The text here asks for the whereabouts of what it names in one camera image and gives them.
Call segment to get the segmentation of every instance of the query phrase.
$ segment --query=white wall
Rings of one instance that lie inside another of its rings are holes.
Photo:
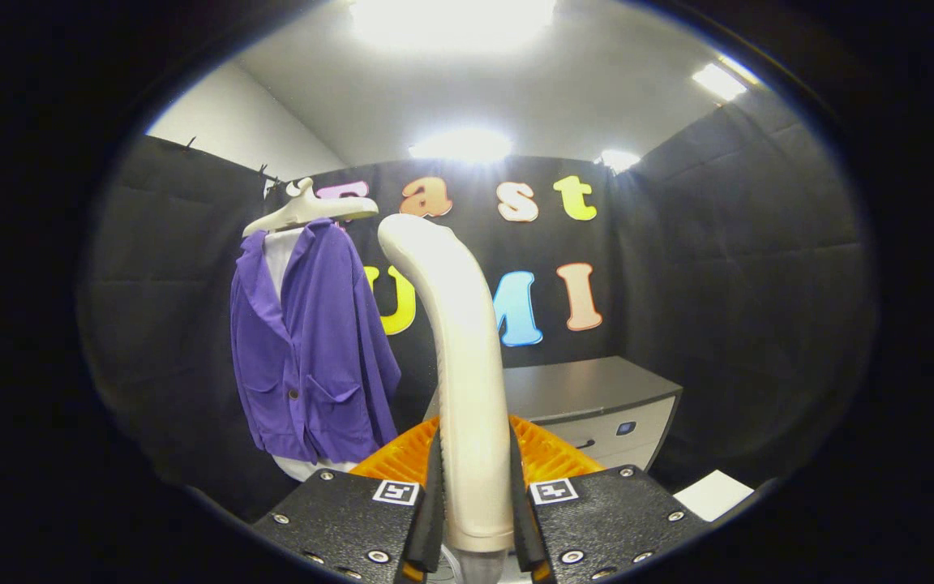
[[[266,88],[230,62],[175,100],[146,134],[290,181],[348,166]]]

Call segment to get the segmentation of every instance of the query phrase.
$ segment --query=gray cabinet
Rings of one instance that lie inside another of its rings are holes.
[[[648,470],[683,388],[619,356],[503,370],[509,413],[581,448],[602,466]],[[437,395],[425,419],[438,414]]]

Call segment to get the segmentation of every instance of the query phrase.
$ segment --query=ceiling light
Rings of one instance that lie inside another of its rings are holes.
[[[741,78],[744,79],[745,81],[748,81],[749,84],[751,85],[759,84],[759,78],[755,77],[755,74],[753,74],[748,69],[745,69],[745,67],[742,67],[741,63],[736,62],[736,60],[731,59],[730,57],[727,57],[726,55],[719,55],[719,62],[723,63],[724,66],[729,67],[731,70],[734,71],[734,73],[740,75]]]
[[[593,160],[593,162],[607,166],[613,174],[623,173],[639,161],[641,161],[641,157],[633,154],[633,152],[620,151],[620,149],[605,149],[605,151],[600,152],[600,158]]]
[[[488,130],[456,130],[427,138],[409,147],[413,158],[455,158],[484,162],[498,160],[511,152],[511,140]]]
[[[740,81],[730,77],[729,73],[712,63],[707,64],[705,69],[698,71],[691,79],[704,85],[705,89],[722,97],[727,102],[748,91]]]
[[[499,51],[533,38],[553,18],[555,0],[357,0],[357,36],[413,51]]]

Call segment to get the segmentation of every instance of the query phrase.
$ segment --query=ceiling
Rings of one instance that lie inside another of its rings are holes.
[[[512,154],[642,155],[715,110],[690,76],[718,53],[615,0],[557,0],[514,52],[384,51],[353,34],[348,0],[323,3],[237,56],[238,66],[340,159],[408,158],[427,136],[482,126]]]

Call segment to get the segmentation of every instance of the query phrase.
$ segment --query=jacket collar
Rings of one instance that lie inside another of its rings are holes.
[[[283,281],[286,281],[290,270],[312,248],[315,240],[325,230],[330,229],[331,225],[333,225],[333,220],[329,218],[315,219],[305,225],[305,229],[298,236],[298,242],[293,247],[290,262],[283,273]],[[244,250],[244,254],[237,259],[237,273],[240,276],[241,289],[255,314],[259,315],[259,318],[283,340],[290,341],[290,333],[283,324],[281,304],[276,297],[272,278],[269,276],[269,265],[264,261],[264,240],[266,240],[266,232],[256,230],[240,244],[240,248]]]

